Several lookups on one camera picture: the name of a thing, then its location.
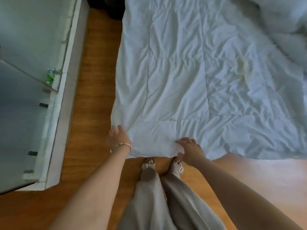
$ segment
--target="leg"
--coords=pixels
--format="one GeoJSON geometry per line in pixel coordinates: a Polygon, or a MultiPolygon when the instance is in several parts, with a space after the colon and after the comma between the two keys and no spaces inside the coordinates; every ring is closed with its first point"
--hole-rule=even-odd
{"type": "Polygon", "coordinates": [[[226,230],[221,219],[181,179],[182,162],[176,158],[161,178],[169,211],[178,229],[226,230]]]}
{"type": "Polygon", "coordinates": [[[141,180],[136,185],[134,197],[125,207],[117,230],[176,229],[154,166],[152,158],[142,165],[141,180]]]}

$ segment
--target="floor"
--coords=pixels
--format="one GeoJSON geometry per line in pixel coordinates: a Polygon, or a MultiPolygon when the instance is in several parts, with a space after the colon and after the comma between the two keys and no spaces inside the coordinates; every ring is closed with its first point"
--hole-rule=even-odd
{"type": "MultiPolygon", "coordinates": [[[[82,182],[107,158],[105,137],[115,98],[115,65],[121,30],[121,22],[111,20],[105,11],[90,11],[60,184],[42,192],[0,196],[1,229],[47,229],[82,182]]],[[[108,229],[116,228],[140,177],[142,161],[142,158],[126,161],[108,229]]],[[[168,158],[157,159],[160,174],[166,172],[169,162],[168,158]]],[[[260,161],[226,155],[215,163],[307,229],[307,161],[260,161]]],[[[228,230],[236,229],[198,171],[186,165],[182,180],[211,206],[228,230]]]]}

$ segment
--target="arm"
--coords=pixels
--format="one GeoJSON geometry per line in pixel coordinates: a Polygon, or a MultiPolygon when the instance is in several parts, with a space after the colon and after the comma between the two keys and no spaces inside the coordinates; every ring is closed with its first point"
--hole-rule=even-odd
{"type": "Polygon", "coordinates": [[[109,131],[112,153],[80,187],[50,230],[106,229],[117,193],[124,162],[132,146],[124,128],[119,125],[109,131]]]}
{"type": "Polygon", "coordinates": [[[257,192],[205,158],[194,139],[185,137],[176,142],[185,150],[178,155],[202,173],[238,230],[302,230],[257,192]]]}

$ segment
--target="silver bracelet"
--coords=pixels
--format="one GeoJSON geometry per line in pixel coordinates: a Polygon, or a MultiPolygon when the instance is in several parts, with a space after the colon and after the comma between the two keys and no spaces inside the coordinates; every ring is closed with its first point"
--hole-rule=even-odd
{"type": "Polygon", "coordinates": [[[117,147],[122,146],[122,145],[124,145],[124,144],[125,144],[125,145],[128,145],[128,146],[130,147],[130,151],[129,151],[129,154],[130,154],[130,152],[131,152],[131,145],[128,144],[128,143],[120,143],[119,145],[115,146],[114,149],[116,149],[117,147]]]}

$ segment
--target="foot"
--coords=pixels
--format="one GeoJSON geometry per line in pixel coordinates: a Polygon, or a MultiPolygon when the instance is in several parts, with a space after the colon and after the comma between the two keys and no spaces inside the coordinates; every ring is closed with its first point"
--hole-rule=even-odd
{"type": "Polygon", "coordinates": [[[179,157],[175,157],[170,166],[168,173],[174,174],[180,178],[180,174],[183,173],[182,160],[179,157]]]}
{"type": "Polygon", "coordinates": [[[144,161],[144,164],[142,164],[141,166],[142,170],[145,170],[147,168],[155,169],[155,167],[156,167],[156,160],[154,157],[147,158],[144,161]]]}

